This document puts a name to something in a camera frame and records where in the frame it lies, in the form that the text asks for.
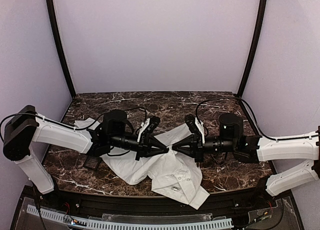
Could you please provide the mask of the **white button shirt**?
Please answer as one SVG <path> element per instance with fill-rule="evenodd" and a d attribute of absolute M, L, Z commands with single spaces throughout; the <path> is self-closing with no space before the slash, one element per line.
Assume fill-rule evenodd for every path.
<path fill-rule="evenodd" d="M 125 153 L 115 147 L 111 156 L 102 155 L 110 169 L 129 185 L 137 185 L 151 178 L 151 191 L 171 198 L 194 209 L 209 197 L 201 186 L 202 171 L 193 158 L 169 150 L 166 154 L 135 160 L 135 152 Z"/>

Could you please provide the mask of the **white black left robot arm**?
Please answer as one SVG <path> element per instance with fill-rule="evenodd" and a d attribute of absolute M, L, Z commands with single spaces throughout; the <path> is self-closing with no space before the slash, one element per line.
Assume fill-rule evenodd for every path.
<path fill-rule="evenodd" d="M 153 131 L 160 123 L 159 117 L 145 118 L 138 134 L 128 121 L 125 110 L 114 109 L 99 116 L 86 127 L 69 126 L 36 112 L 32 105 L 1 121 L 4 132 L 3 155 L 15 162 L 32 181 L 37 190 L 47 195 L 57 190 L 51 175 L 35 156 L 31 144 L 44 143 L 74 150 L 91 157 L 110 153 L 113 147 L 136 153 L 135 159 L 153 157 L 169 151 L 154 137 Z"/>

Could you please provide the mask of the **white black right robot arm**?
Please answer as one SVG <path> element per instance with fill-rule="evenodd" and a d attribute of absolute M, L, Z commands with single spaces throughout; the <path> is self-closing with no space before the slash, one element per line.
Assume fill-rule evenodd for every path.
<path fill-rule="evenodd" d="M 202 162 L 205 154 L 213 153 L 232 153 L 236 160 L 246 164 L 302 159 L 299 165 L 259 181 L 259 188 L 273 197 L 320 178 L 319 131 L 267 138 L 260 135 L 246 136 L 242 129 L 223 126 L 218 136 L 204 137 L 200 133 L 193 133 L 173 144 L 172 149 L 194 158 L 196 162 Z"/>

